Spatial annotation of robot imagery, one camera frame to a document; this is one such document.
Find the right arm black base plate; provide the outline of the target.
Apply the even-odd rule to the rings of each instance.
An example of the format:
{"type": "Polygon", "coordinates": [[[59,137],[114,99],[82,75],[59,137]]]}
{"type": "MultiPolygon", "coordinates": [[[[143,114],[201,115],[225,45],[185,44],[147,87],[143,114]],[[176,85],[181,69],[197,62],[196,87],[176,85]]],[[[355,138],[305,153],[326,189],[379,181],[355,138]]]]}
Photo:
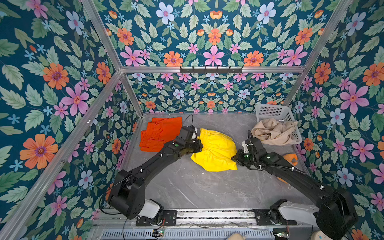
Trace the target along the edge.
{"type": "Polygon", "coordinates": [[[256,222],[259,226],[273,225],[273,226],[296,226],[297,222],[286,220],[277,210],[261,210],[252,209],[255,214],[256,222]]]}

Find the beige shorts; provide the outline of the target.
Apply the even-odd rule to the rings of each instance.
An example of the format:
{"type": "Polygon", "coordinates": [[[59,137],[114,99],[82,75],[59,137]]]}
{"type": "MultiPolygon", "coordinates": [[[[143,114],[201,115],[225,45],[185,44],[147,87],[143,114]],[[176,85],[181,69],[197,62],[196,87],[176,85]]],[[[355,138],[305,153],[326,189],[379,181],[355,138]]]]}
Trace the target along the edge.
{"type": "Polygon", "coordinates": [[[297,121],[278,121],[276,119],[264,119],[259,121],[251,130],[252,136],[262,144],[271,146],[288,146],[296,142],[294,132],[297,121]]]}

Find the orange shorts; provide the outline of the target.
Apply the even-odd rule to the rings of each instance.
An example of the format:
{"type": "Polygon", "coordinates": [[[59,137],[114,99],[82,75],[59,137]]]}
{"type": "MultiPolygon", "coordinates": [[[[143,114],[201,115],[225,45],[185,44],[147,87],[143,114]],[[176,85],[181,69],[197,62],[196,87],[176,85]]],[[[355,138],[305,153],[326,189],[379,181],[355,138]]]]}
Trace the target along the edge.
{"type": "Polygon", "coordinates": [[[174,140],[181,132],[183,119],[153,118],[147,129],[141,131],[140,149],[143,152],[160,152],[164,144],[174,140]]]}

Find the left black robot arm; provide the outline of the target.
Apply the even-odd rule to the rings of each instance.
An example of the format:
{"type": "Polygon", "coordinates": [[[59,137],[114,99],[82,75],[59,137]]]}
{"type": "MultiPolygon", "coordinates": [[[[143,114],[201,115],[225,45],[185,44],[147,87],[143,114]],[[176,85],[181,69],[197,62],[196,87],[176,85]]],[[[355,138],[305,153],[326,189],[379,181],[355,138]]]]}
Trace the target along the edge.
{"type": "Polygon", "coordinates": [[[147,185],[166,167],[184,155],[201,152],[202,148],[197,128],[193,125],[183,126],[179,135],[165,143],[148,161],[130,171],[118,172],[114,185],[110,187],[108,204],[129,220],[147,218],[158,225],[164,218],[164,207],[146,199],[147,185]]]}

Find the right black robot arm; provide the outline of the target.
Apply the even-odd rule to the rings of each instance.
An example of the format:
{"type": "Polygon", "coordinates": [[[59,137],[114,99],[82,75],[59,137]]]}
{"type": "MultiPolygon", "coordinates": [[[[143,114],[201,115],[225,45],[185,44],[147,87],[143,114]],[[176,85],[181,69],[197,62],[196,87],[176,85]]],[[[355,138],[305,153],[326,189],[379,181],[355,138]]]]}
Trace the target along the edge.
{"type": "Polygon", "coordinates": [[[333,240],[341,240],[359,220],[350,192],[324,185],[297,169],[281,155],[268,153],[258,138],[248,131],[243,149],[232,160],[254,171],[265,171],[301,192],[312,205],[295,204],[286,199],[275,202],[269,211],[274,225],[288,221],[302,222],[318,227],[333,240]]]}

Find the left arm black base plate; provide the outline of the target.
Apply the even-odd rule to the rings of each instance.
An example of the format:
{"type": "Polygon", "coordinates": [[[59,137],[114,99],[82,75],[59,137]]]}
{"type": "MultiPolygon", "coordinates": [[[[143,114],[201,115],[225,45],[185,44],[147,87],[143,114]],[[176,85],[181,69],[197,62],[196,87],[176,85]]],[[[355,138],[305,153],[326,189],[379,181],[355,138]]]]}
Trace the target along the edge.
{"type": "Polygon", "coordinates": [[[137,227],[160,227],[160,226],[176,226],[177,221],[176,210],[163,210],[160,211],[154,219],[139,216],[136,220],[137,227]]]}

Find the yellow shorts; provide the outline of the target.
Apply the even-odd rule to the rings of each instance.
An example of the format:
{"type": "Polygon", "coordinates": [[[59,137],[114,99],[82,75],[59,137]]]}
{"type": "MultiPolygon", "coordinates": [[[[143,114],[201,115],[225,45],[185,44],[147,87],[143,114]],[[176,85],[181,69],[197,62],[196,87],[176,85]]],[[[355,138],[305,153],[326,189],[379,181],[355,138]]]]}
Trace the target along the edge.
{"type": "Polygon", "coordinates": [[[203,148],[191,156],[193,162],[208,172],[236,171],[237,163],[232,160],[237,153],[232,138],[217,131],[201,129],[198,139],[203,148]]]}

